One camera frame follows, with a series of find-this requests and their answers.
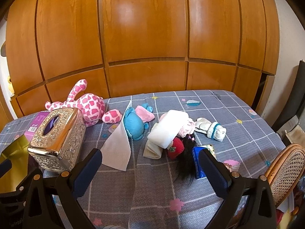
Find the bed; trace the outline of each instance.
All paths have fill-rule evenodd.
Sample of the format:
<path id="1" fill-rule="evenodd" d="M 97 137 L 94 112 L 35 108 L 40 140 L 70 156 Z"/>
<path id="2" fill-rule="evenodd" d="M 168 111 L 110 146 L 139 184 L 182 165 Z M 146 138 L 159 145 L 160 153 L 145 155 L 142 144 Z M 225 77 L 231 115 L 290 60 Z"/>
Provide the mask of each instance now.
<path id="1" fill-rule="evenodd" d="M 147 102 L 155 119 L 139 141 L 130 141 L 132 154 L 125 172 L 101 165 L 80 205 L 97 228 L 121 225 L 125 228 L 204 228 L 219 208 L 218 198 L 206 178 L 188 181 L 177 178 L 176 162 L 165 152 L 158 160 L 143 157 L 147 135 L 158 118 L 170 109 L 185 111 L 194 121 L 204 117 L 218 121 L 227 129 L 223 142 L 196 133 L 198 145 L 213 144 L 218 161 L 240 162 L 243 177 L 263 174 L 278 153 L 284 149 L 279 136 L 234 93 L 223 90 L 188 90 L 160 92 L 106 99 L 106 110 L 124 112 Z M 35 114 L 7 124 L 0 134 L 0 152 L 29 127 Z M 101 148 L 111 134 L 110 124 L 100 121 L 87 128 L 80 159 L 93 148 Z M 55 199 L 66 228 L 71 228 L 60 201 Z M 183 204 L 181 211 L 173 210 Z"/>

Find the yellow plush toy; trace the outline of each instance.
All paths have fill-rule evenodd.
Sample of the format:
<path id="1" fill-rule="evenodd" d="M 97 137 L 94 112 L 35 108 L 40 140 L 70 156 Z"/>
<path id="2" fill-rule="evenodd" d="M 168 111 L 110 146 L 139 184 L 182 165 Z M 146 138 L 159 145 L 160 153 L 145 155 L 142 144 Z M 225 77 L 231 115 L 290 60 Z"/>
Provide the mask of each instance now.
<path id="1" fill-rule="evenodd" d="M 7 77 L 7 81 L 8 81 L 8 83 L 9 83 L 9 90 L 10 90 L 10 92 L 14 95 L 14 94 L 15 94 L 15 91 L 14 91 L 13 84 L 12 84 L 12 82 L 11 82 L 11 77 L 10 77 L 10 76 Z"/>

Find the blue plush toy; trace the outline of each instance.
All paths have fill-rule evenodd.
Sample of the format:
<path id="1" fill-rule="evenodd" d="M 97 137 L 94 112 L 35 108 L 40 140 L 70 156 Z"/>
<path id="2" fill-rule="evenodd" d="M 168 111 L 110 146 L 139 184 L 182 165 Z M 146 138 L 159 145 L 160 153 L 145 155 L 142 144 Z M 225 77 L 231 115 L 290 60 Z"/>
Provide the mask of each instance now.
<path id="1" fill-rule="evenodd" d="M 141 104 L 141 106 L 143 107 L 143 108 L 145 108 L 147 111 L 149 111 L 149 112 L 153 112 L 153 108 L 150 106 L 150 105 L 148 105 L 148 103 L 143 103 L 143 104 Z"/>
<path id="2" fill-rule="evenodd" d="M 142 119 L 135 113 L 133 107 L 126 110 L 123 121 L 129 138 L 133 140 L 143 138 L 143 132 L 144 129 L 148 129 L 148 123 L 143 123 Z"/>

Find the rattan chair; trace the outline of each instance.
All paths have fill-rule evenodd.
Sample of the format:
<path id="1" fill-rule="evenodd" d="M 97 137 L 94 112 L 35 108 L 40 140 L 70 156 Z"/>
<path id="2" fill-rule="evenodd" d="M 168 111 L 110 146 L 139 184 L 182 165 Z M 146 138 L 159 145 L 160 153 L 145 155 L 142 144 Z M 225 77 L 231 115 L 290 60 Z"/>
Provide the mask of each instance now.
<path id="1" fill-rule="evenodd" d="M 283 149 L 265 173 L 278 207 L 292 192 L 305 168 L 305 150 L 298 144 Z"/>

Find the black hair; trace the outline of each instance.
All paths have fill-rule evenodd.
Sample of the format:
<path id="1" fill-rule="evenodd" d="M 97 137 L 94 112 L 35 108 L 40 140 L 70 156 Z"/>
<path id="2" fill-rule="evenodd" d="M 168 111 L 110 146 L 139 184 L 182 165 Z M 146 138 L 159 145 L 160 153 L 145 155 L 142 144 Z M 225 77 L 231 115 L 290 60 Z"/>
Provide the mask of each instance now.
<path id="1" fill-rule="evenodd" d="M 190 178 L 189 184 L 191 185 L 193 180 L 196 178 L 196 167 L 193 159 L 193 148 L 197 146 L 197 143 L 195 141 L 195 135 L 187 134 L 183 138 L 178 138 L 182 141 L 184 145 L 184 151 L 177 156 L 177 178 L 180 177 L 182 180 Z"/>

